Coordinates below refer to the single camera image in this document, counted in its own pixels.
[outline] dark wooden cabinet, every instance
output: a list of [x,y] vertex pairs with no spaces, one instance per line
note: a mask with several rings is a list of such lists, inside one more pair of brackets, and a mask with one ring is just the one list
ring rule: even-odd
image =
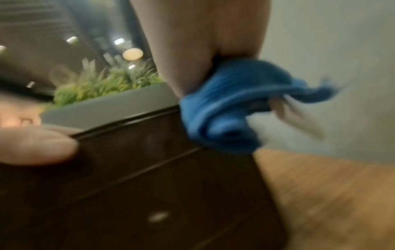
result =
[[0,249],[279,250],[287,234],[252,156],[192,143],[177,107],[77,136],[79,154],[0,168]]

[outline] microfiber cloth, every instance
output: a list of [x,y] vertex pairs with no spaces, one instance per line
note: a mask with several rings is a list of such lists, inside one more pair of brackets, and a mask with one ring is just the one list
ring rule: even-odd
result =
[[284,69],[256,59],[231,59],[213,70],[194,93],[180,100],[181,117],[193,141],[225,152],[250,154],[261,146],[246,117],[271,111],[271,97],[302,103],[331,99],[338,89],[328,80],[310,88]]

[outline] green plant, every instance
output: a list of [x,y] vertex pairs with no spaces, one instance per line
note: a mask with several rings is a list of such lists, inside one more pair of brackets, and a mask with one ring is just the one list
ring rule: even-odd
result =
[[55,105],[65,106],[163,82],[150,61],[137,62],[130,67],[120,57],[105,55],[105,58],[111,68],[100,73],[97,73],[95,61],[89,62],[87,59],[82,60],[83,70],[80,74],[59,67],[59,73],[65,76],[61,78],[55,76],[55,71],[51,71],[50,79],[56,86],[53,99]]

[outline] fingernail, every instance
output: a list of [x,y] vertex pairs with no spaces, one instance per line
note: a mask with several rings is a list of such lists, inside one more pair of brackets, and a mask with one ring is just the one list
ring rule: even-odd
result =
[[39,154],[49,158],[67,158],[78,150],[77,141],[71,138],[52,139],[41,142],[38,145]]

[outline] white planter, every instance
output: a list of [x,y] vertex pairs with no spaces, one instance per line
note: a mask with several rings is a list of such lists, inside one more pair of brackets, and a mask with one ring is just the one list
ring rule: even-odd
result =
[[167,84],[103,96],[41,114],[42,123],[91,129],[113,121],[178,104]]

